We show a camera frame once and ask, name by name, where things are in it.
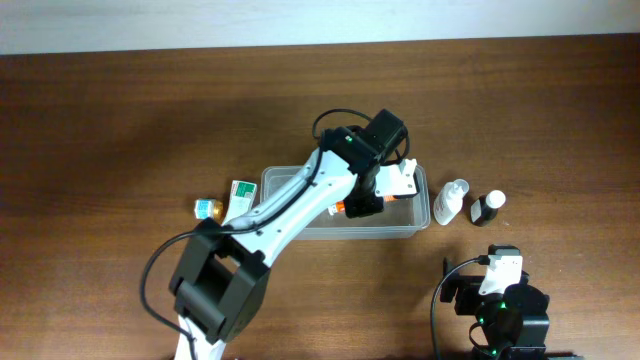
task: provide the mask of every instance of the bottle label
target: bottle label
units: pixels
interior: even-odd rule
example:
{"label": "bottle label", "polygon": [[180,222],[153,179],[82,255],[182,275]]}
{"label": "bottle label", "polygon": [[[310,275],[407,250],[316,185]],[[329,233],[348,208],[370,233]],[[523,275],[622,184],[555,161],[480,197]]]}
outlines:
{"label": "bottle label", "polygon": [[480,200],[476,200],[476,202],[471,205],[471,222],[476,222],[482,215],[482,207],[480,206]]}

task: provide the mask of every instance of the brown table surface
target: brown table surface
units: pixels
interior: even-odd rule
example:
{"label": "brown table surface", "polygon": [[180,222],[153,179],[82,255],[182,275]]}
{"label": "brown table surface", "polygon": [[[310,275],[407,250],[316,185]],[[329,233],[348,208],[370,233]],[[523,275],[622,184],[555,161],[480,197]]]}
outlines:
{"label": "brown table surface", "polygon": [[[303,163],[316,147],[311,122],[335,107],[402,118],[432,193],[462,177],[474,197],[497,188],[507,204],[485,228],[458,216],[409,239],[294,241],[225,358],[429,358],[443,256],[459,262],[491,243],[520,247],[532,285],[551,296],[550,350],[637,358],[639,44],[609,35],[2,57],[0,358],[170,358],[177,334],[138,301],[148,256],[196,225],[194,199]],[[181,248],[148,286],[172,319]],[[443,349],[470,350],[471,318],[440,304],[437,319]]]}

